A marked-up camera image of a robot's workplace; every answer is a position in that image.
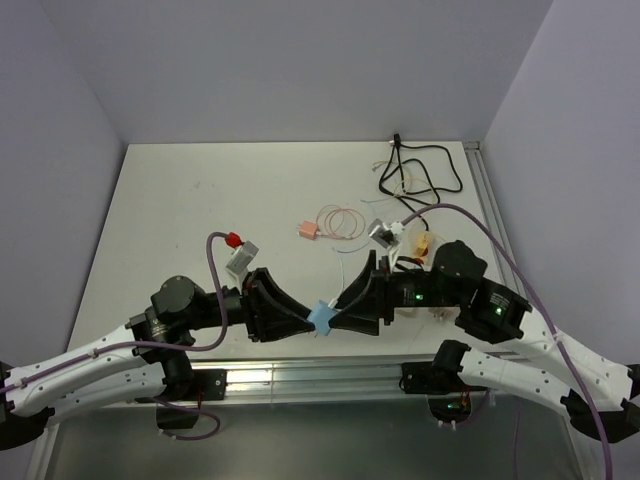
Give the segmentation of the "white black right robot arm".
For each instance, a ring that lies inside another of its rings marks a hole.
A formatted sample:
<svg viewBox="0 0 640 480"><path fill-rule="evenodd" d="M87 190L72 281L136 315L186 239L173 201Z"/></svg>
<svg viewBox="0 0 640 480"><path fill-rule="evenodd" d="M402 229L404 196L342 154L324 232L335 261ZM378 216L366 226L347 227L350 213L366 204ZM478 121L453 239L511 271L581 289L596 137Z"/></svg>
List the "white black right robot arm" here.
<svg viewBox="0 0 640 480"><path fill-rule="evenodd" d="M487 264L461 241L444 244L430 270L395 272L386 258L369 255L364 269L339 297L332 329L376 336L399 308L456 308L467 335L514 352L504 360L446 340L432 362L435 383L460 383L507 392L542 405L579 432L617 443L639 431L639 368L612 362L550 327L541 312L508 287L485 278Z"/></svg>

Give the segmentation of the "blue charger plug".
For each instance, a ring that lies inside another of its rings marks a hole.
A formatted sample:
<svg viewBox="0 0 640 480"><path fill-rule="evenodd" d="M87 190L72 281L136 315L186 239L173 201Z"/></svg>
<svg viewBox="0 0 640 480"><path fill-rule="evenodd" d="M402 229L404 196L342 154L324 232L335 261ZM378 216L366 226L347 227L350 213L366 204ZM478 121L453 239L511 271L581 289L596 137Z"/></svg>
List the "blue charger plug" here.
<svg viewBox="0 0 640 480"><path fill-rule="evenodd" d="M338 313L335 308L336 303L336 299L329 303L319 300L308 314L306 321L314 327L317 335L328 336L330 334L331 327L329 323Z"/></svg>

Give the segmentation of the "yellow charger plug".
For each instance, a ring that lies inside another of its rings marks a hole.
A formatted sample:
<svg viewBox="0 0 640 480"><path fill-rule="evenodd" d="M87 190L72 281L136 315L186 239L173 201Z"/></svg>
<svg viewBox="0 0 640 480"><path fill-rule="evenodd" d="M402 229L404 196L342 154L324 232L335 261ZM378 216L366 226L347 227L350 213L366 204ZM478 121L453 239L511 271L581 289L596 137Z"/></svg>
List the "yellow charger plug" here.
<svg viewBox="0 0 640 480"><path fill-rule="evenodd" d="M433 242L433 235L430 232L420 232L415 240L413 255L415 257L427 257Z"/></svg>

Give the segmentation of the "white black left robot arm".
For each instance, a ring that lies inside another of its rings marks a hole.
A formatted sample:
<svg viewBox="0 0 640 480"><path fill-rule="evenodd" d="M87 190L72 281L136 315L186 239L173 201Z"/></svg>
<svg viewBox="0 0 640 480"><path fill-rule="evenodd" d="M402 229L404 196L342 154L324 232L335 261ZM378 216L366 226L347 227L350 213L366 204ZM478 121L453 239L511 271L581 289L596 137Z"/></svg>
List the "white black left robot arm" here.
<svg viewBox="0 0 640 480"><path fill-rule="evenodd" d="M310 333L311 315L265 269L248 275L241 289L217 284L211 293L174 276L146 310L102 337L30 365L2 364L1 447L26 445L86 410L182 400L195 386L189 353L219 347L234 325L263 343Z"/></svg>

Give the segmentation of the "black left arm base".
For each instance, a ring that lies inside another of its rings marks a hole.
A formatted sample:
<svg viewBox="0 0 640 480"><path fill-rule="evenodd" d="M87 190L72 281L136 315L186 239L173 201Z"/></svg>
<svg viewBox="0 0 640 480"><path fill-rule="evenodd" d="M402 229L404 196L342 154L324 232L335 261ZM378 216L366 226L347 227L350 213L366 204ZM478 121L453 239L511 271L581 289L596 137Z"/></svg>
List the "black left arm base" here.
<svg viewBox="0 0 640 480"><path fill-rule="evenodd" d="M156 425L161 435L176 441L198 441L210 438L220 430L220 418L205 410L203 402L223 400L226 385L227 371L224 369L194 370L190 377L163 379L160 394L138 397L133 402L156 407ZM182 434L182 431L193 429L200 418L213 421L214 428L195 436Z"/></svg>

